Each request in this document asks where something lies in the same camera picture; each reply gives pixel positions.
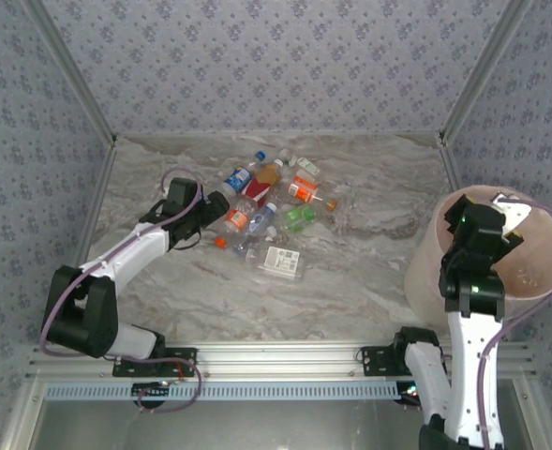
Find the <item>patterned wallpaper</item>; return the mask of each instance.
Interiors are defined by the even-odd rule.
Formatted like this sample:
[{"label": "patterned wallpaper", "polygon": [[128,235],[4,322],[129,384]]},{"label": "patterned wallpaper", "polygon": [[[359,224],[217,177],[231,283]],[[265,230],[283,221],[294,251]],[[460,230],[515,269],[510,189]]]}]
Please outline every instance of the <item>patterned wallpaper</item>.
[{"label": "patterned wallpaper", "polygon": [[[453,148],[464,184],[510,185],[552,205],[552,0],[534,4]],[[552,306],[520,334],[552,405]]]},{"label": "patterned wallpaper", "polygon": [[113,132],[439,129],[505,0],[44,0]]},{"label": "patterned wallpaper", "polygon": [[0,1],[0,433],[104,153],[19,0]]}]

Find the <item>purple cable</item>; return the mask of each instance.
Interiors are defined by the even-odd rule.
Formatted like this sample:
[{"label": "purple cable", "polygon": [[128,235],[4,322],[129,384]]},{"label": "purple cable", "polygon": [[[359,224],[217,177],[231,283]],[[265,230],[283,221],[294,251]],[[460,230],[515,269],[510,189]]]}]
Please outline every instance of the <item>purple cable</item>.
[{"label": "purple cable", "polygon": [[191,363],[187,359],[183,358],[177,358],[177,357],[171,357],[171,358],[153,358],[153,359],[139,359],[139,358],[132,358],[129,356],[122,356],[122,359],[125,359],[127,361],[131,361],[132,363],[179,363],[184,364],[185,366],[188,366],[192,370],[194,370],[195,375],[197,376],[197,379],[199,380],[197,384],[197,388],[194,390],[194,395],[188,400],[186,403],[182,403],[181,405],[174,406],[172,408],[165,408],[162,410],[151,410],[148,408],[144,408],[142,406],[142,398],[146,395],[148,392],[148,389],[142,389],[141,392],[138,394],[138,398],[136,399],[136,403],[138,403],[138,406],[141,409],[142,413],[153,413],[153,414],[165,414],[165,413],[176,413],[178,411],[185,410],[188,406],[192,406],[202,392],[202,375],[201,371],[198,367],[196,367],[195,364]]},{"label": "purple cable", "polygon": [[74,289],[76,289],[78,286],[80,286],[80,284],[86,279],[86,277],[88,277],[93,272],[95,272],[100,267],[102,267],[103,263],[109,263],[113,258],[115,258],[119,253],[121,253],[125,248],[129,247],[133,242],[137,241],[142,236],[144,236],[144,235],[146,235],[146,234],[148,234],[148,233],[150,233],[150,232],[152,232],[152,231],[154,231],[158,228],[161,228],[165,225],[169,225],[170,223],[173,223],[174,221],[176,221],[179,218],[183,217],[201,199],[201,193],[202,193],[201,183],[199,183],[199,180],[197,179],[197,177],[195,176],[194,173],[192,173],[191,171],[186,170],[186,169],[172,168],[172,169],[169,169],[168,171],[166,171],[163,174],[163,176],[161,177],[161,190],[163,191],[164,182],[165,182],[165,179],[166,179],[167,175],[172,173],[172,172],[175,172],[175,171],[180,171],[180,172],[185,172],[185,173],[190,174],[192,176],[192,178],[194,179],[194,181],[196,182],[197,191],[194,195],[194,200],[186,208],[184,208],[184,211],[182,211],[180,214],[177,214],[174,217],[167,218],[167,219],[165,219],[161,222],[156,223],[155,225],[151,225],[150,227],[145,228],[144,230],[142,230],[139,234],[132,235],[129,239],[124,241],[123,244],[116,247],[111,253],[109,253],[107,255],[107,258],[105,258],[104,262],[98,262],[95,265],[93,265],[92,267],[90,267],[89,269],[85,270],[79,277],[74,279],[73,282],[69,286],[67,286],[67,289],[64,290],[64,292],[59,297],[59,300],[57,300],[57,303],[55,303],[54,307],[51,310],[51,313],[49,314],[49,317],[48,317],[47,321],[44,323],[44,326],[42,327],[42,332],[40,333],[39,343],[40,343],[40,349],[42,350],[43,353],[45,353],[49,356],[63,356],[63,357],[67,357],[67,358],[75,357],[75,356],[84,356],[81,353],[53,352],[53,351],[47,349],[47,335],[49,335],[49,330],[51,329],[52,322],[57,317],[57,314],[59,313],[59,309],[61,309],[61,307],[66,302],[69,295],[73,292]]},{"label": "purple cable", "polygon": [[[500,199],[499,202],[526,204],[534,208],[543,209],[552,216],[552,208],[540,202],[530,201],[530,200],[518,200],[518,199]],[[484,350],[482,351],[482,356],[480,357],[480,363],[478,364],[477,400],[478,400],[478,418],[480,419],[480,430],[482,431],[482,441],[484,443],[485,450],[491,450],[490,440],[488,438],[488,433],[487,433],[487,423],[485,420],[484,373],[485,373],[485,364],[487,361],[486,358],[488,357],[488,355],[490,355],[490,352],[492,351],[492,349],[500,342],[503,336],[505,336],[514,328],[516,328],[520,323],[525,321],[528,317],[538,312],[544,306],[548,305],[550,302],[552,302],[552,292],[547,297],[543,298],[540,302],[538,302],[536,305],[529,307],[524,312],[519,314],[517,317],[507,322],[507,324],[503,326],[500,329],[500,331],[490,339],[490,341],[486,344],[486,346],[484,347]]]}]

